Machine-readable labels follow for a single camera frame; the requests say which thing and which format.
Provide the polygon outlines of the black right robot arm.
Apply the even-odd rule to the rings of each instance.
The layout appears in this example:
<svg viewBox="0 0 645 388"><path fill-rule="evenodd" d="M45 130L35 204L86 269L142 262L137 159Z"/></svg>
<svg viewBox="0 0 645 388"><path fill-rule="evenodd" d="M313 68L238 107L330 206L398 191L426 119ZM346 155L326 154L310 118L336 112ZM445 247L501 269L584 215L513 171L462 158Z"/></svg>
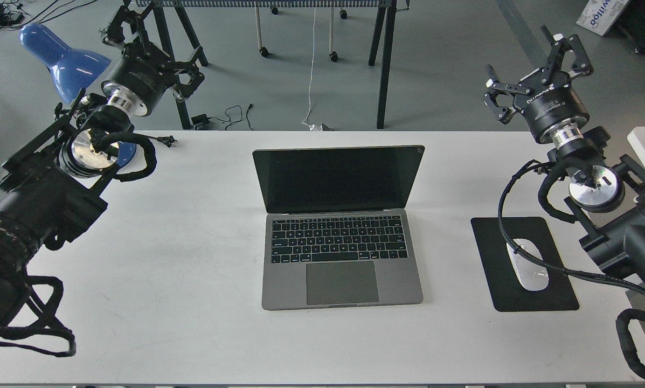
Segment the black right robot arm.
<svg viewBox="0 0 645 388"><path fill-rule="evenodd" d="M583 131L590 115L572 81L591 75L594 68L578 35L553 35L541 28L550 54L539 68L516 84L499 81L487 66L487 91L483 101L501 123L519 113L537 143L553 143L548 162L531 160L519 169L502 192L497 223L508 248L533 264L566 276L622 287L645 296L645 168L628 155L607 165L604 149L610 135L601 126ZM542 209L565 223L580 223L586 235L581 248L600 273L571 270L535 258L505 230L503 210L507 194L529 171L545 174L537 192ZM645 322L645 311L626 309L615 326L623 358L645 380L645 365L629 331L633 320Z"/></svg>

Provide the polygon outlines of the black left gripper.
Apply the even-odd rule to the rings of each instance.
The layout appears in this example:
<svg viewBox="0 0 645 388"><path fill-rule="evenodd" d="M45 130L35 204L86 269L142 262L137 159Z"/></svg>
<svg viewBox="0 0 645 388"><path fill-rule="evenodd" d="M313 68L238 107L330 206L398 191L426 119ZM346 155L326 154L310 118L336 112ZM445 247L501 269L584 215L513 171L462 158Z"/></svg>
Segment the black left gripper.
<svg viewBox="0 0 645 388"><path fill-rule="evenodd" d="M144 25L150 12L150 4L140 14L122 5L101 32L103 44L122 51L120 61L101 83L101 89L105 96L117 90L130 95L136 106L133 115L140 117L152 113L167 89L172 90L177 101L185 101L205 79L197 65L204 54L202 46L194 49L189 61L175 61L150 42ZM136 34L132 43L125 42L123 24L128 24Z"/></svg>

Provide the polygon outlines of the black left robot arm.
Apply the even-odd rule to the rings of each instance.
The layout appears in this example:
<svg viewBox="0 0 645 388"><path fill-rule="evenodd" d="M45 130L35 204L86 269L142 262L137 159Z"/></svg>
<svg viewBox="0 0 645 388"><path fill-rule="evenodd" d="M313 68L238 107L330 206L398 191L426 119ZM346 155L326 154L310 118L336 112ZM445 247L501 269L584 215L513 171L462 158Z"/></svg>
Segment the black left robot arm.
<svg viewBox="0 0 645 388"><path fill-rule="evenodd" d="M56 318L62 281L27 273L44 246L55 251L88 231L105 212L103 190L156 169L154 142L171 147L172 136L134 131L133 117L147 117L172 91L182 123L184 101L204 81L208 64L182 1L124 2L101 37L120 49L110 59L65 44L46 25L20 30L21 44L49 69L61 96L56 119L4 164L0 189L0 347L20 347L68 358L75 354L71 329Z"/></svg>

